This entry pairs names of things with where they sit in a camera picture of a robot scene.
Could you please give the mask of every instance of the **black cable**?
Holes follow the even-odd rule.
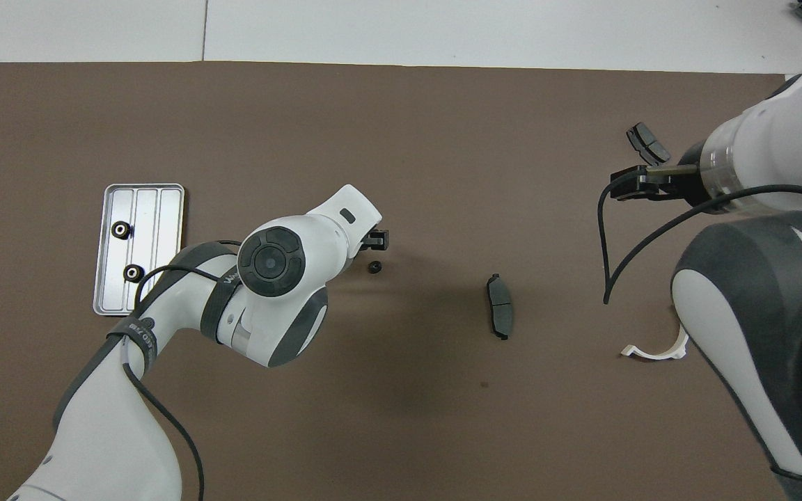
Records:
[[[608,242],[605,240],[605,220],[604,220],[604,206],[605,206],[605,197],[611,193],[611,190],[617,188],[621,184],[626,183],[629,180],[633,180],[636,177],[640,177],[640,175],[645,174],[645,168],[637,168],[632,172],[627,172],[627,174],[621,175],[621,177],[616,177],[611,183],[608,183],[608,186],[605,186],[605,189],[602,190],[602,194],[599,196],[599,203],[596,206],[596,219],[599,220],[599,246],[602,247],[602,271],[605,272],[605,283],[608,285]]]
[[[606,188],[603,190],[602,193],[608,193],[610,189]],[[695,207],[691,208],[687,212],[684,212],[677,216],[677,218],[671,219],[665,225],[662,225],[661,228],[656,229],[652,232],[648,237],[644,238],[639,244],[636,244],[636,247],[633,247],[633,250],[621,260],[621,263],[618,264],[618,267],[615,268],[615,272],[611,274],[611,277],[608,277],[608,257],[607,257],[607,250],[604,248],[604,266],[605,266],[605,295],[602,297],[602,302],[608,304],[608,299],[611,298],[611,290],[615,286],[615,282],[618,281],[618,276],[620,276],[621,272],[624,271],[624,268],[630,264],[630,261],[636,257],[636,254],[639,254],[640,251],[651,244],[656,238],[661,237],[661,235],[665,234],[674,226],[679,225],[681,222],[684,222],[687,219],[693,218],[697,214],[704,212],[707,209],[715,208],[717,206],[723,205],[723,203],[732,202],[732,200],[737,200],[739,198],[744,198],[748,196],[757,196],[761,193],[798,193],[802,194],[802,186],[796,184],[767,184],[764,186],[757,186],[755,188],[746,188],[744,190],[733,191],[732,193],[727,193],[724,196],[719,196],[708,200],[707,202],[700,203]],[[603,226],[602,220],[599,219],[599,234],[604,237],[605,228]]]
[[[203,501],[203,460],[200,459],[200,453],[197,452],[197,446],[194,444],[194,440],[192,440],[191,435],[188,434],[187,430],[185,430],[184,426],[181,425],[181,422],[178,422],[178,419],[175,419],[175,416],[172,415],[166,407],[159,402],[159,400],[153,396],[150,391],[144,387],[140,380],[134,375],[132,372],[132,368],[129,367],[128,362],[123,362],[123,371],[125,373],[125,377],[128,378],[134,385],[134,387],[144,396],[144,399],[147,399],[147,402],[150,402],[150,405],[157,407],[159,413],[161,413],[166,419],[173,426],[175,426],[175,430],[178,430],[179,434],[184,438],[184,441],[187,442],[187,446],[191,448],[191,453],[194,455],[194,463],[197,464],[197,482],[200,485],[200,491],[198,492],[197,499],[198,501]]]
[[[188,273],[197,273],[199,276],[204,276],[209,278],[213,282],[218,282],[219,277],[212,275],[212,273],[206,273],[204,270],[201,269],[192,269],[192,267],[183,267],[179,265],[166,265],[162,267],[156,267],[156,269],[150,270],[150,273],[147,273],[142,279],[141,282],[138,283],[138,287],[134,290],[134,309],[138,310],[138,305],[141,304],[141,292],[144,289],[144,283],[150,280],[150,277],[156,275],[156,273],[168,270],[178,270],[178,271],[187,271]]]

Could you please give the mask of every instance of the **silver rectangular tray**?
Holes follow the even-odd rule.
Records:
[[[114,223],[131,226],[125,240],[111,233]],[[125,316],[134,309],[136,283],[123,271],[129,265],[144,273],[169,263],[181,250],[184,187],[181,184],[111,184],[104,190],[98,268],[95,271],[95,313]],[[144,285],[150,291],[155,279]]]

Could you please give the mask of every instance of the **brown table surface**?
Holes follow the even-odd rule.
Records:
[[[194,436],[207,499],[783,499],[760,445],[677,334],[673,266],[700,216],[602,305],[595,207],[679,156],[776,75],[274,63],[0,64],[0,499],[44,457],[93,314],[102,194],[176,182],[185,243],[245,237],[356,185],[391,231],[330,283],[305,354],[259,367],[181,333],[146,383]],[[608,204],[612,260],[687,208]],[[379,275],[366,271],[381,260]],[[490,331],[500,273],[515,327]],[[162,421],[196,498],[190,453]]]

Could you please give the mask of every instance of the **small black nut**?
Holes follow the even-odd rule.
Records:
[[[120,240],[128,240],[132,235],[132,225],[125,221],[117,221],[111,225],[111,234]]]
[[[123,270],[125,282],[139,283],[144,278],[144,269],[138,265],[129,265]]]

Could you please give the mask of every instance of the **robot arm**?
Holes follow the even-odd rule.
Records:
[[[717,127],[678,165],[641,172],[612,196],[698,206],[764,185],[802,186],[802,75]],[[763,193],[707,208],[763,216],[709,226],[691,242],[671,283],[675,308],[784,491],[802,500],[802,196]]]
[[[324,320],[326,283],[381,214],[346,185],[302,216],[259,226],[238,254],[208,242],[181,251],[71,383],[38,469],[9,500],[176,500],[178,460],[124,372],[141,377],[176,331],[200,330],[265,367],[296,358]],[[206,276],[182,269],[193,269]]]

